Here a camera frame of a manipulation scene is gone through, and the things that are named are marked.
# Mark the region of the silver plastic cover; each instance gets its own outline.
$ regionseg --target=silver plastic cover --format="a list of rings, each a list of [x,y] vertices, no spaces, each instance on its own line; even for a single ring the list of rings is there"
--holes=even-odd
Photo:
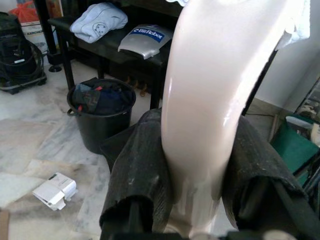
[[[160,52],[173,37],[173,31],[154,24],[141,24],[136,26],[125,36],[119,47],[120,50],[128,50],[140,54],[143,59],[148,59]]]

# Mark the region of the blue label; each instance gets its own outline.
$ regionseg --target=blue label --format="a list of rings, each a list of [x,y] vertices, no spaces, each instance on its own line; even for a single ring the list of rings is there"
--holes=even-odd
[[[154,40],[156,40],[158,43],[160,43],[162,41],[162,39],[164,39],[165,35],[162,34],[161,32],[158,31],[152,31],[150,29],[146,29],[146,28],[136,28],[135,30],[133,30],[130,34],[141,34],[141,35],[146,35],[150,38],[153,38]]]

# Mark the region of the white cloth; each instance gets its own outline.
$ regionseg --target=white cloth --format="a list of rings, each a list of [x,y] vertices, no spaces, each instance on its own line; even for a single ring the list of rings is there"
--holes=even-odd
[[[291,1],[291,18],[276,47],[277,50],[310,37],[310,0]]]
[[[127,22],[128,17],[123,11],[112,3],[102,2],[90,5],[70,26],[70,31],[91,44],[111,30],[122,29]]]
[[[182,7],[184,7],[189,0],[166,0],[169,3],[178,2]]]

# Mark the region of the dark fabric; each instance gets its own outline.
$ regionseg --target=dark fabric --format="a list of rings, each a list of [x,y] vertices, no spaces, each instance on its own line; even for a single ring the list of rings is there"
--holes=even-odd
[[[81,112],[94,115],[113,115],[132,105],[134,93],[115,82],[93,78],[76,85],[72,104]]]
[[[242,193],[256,178],[280,181],[287,191],[304,195],[276,150],[241,116],[222,189],[225,212],[234,227],[237,227]]]
[[[118,133],[117,135],[109,137],[103,143],[101,143],[100,149],[108,163],[110,172],[112,172],[112,169],[119,154],[126,145],[128,139],[134,132],[135,128],[136,125],[133,125],[127,128],[126,130],[123,130],[122,132]]]
[[[172,186],[161,145],[161,110],[145,113],[116,159],[100,217],[100,226],[112,222],[138,199],[147,230],[164,230],[173,205]]]

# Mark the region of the black bench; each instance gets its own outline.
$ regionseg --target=black bench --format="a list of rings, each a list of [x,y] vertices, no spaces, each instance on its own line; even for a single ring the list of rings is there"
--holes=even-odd
[[[52,18],[48,23],[55,26],[58,36],[60,51],[62,54],[62,62],[65,71],[65,77],[68,88],[74,85],[74,78],[71,67],[71,56],[69,54],[68,45],[81,51],[95,54],[98,58],[97,75],[99,78],[104,77],[104,73],[109,72],[110,61],[117,64],[129,63],[131,66],[140,66],[149,69],[152,73],[151,101],[150,109],[159,107],[161,93],[163,91],[163,83],[166,75],[167,63],[170,52],[170,43],[167,43],[160,49],[160,53],[144,60],[142,56],[129,51],[118,52],[121,40],[137,26],[136,23],[128,23],[124,28],[112,30],[105,36],[94,43],[87,43],[70,32],[71,24],[76,20],[74,17],[64,16],[60,18]]]

